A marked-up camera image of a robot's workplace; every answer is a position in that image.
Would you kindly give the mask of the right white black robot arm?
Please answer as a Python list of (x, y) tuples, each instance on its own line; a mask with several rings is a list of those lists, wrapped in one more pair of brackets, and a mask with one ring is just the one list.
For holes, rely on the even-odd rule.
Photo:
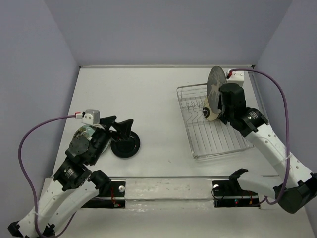
[[(213, 87), (220, 109), (198, 147), (210, 145), (229, 173), (228, 189), (233, 194), (252, 191), (265, 196), (268, 204), (277, 203), (294, 214), (317, 194), (317, 176), (293, 156), (273, 132), (266, 117), (247, 107), (244, 89), (236, 83)], [(191, 112), (178, 118), (168, 105), (138, 106), (136, 130), (141, 150), (133, 156), (135, 136), (112, 142), (112, 152), (104, 155), (100, 167), (113, 176), (201, 176), (218, 173), (217, 167), (203, 168), (188, 159), (185, 137), (202, 113)]]

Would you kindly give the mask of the cream floral ceramic plate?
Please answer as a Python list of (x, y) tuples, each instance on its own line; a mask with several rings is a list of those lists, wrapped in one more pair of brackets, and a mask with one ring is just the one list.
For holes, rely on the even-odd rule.
[(206, 120), (208, 121), (214, 121), (218, 119), (219, 114), (214, 113), (208, 104), (208, 99), (205, 98), (203, 103), (203, 114)]

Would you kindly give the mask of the grey reindeer snowflake plate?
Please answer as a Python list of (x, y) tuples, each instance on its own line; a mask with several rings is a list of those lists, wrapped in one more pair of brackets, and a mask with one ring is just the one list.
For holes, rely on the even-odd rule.
[(221, 110), (218, 108), (220, 87), (226, 83), (226, 75), (220, 66), (214, 66), (207, 80), (207, 101), (211, 111), (219, 114)]

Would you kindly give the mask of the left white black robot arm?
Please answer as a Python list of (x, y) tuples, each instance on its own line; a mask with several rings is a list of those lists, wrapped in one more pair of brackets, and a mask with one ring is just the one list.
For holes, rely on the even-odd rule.
[(110, 147), (120, 158), (135, 155), (140, 139), (132, 132), (133, 119), (116, 122), (116, 116), (91, 119), (77, 130), (66, 158), (53, 175), (41, 198), (34, 196), (34, 208), (8, 230), (18, 238), (56, 238), (56, 230), (70, 222), (88, 201), (98, 196), (114, 196), (111, 179), (101, 170), (91, 171), (102, 153)]

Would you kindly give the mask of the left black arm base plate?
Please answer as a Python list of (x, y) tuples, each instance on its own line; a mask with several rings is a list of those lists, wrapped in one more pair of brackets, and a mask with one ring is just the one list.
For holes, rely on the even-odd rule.
[(121, 209), (125, 208), (125, 180), (112, 180), (110, 188), (106, 192), (101, 192), (95, 198), (86, 202), (82, 208), (92, 209)]

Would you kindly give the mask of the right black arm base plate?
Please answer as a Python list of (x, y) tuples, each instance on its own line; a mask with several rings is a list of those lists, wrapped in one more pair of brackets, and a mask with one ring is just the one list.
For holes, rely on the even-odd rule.
[(259, 207), (257, 193), (236, 188), (229, 180), (214, 180), (211, 195), (215, 208)]

